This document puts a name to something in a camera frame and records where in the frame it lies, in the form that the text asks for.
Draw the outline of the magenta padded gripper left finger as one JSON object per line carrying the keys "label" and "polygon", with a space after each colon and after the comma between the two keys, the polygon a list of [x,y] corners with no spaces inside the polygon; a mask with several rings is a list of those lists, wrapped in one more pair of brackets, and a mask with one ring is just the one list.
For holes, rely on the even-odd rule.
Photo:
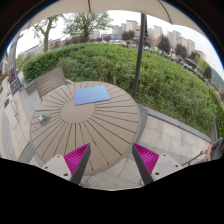
{"label": "magenta padded gripper left finger", "polygon": [[83,145],[72,152],[55,155],[42,169],[79,185],[91,154],[90,144]]}

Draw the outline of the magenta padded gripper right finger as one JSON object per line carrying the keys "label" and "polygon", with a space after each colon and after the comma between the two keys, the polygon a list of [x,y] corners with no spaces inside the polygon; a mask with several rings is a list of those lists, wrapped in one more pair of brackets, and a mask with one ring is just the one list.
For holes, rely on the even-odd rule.
{"label": "magenta padded gripper right finger", "polygon": [[182,166],[168,154],[157,154],[134,143],[132,154],[145,185],[182,169]]}

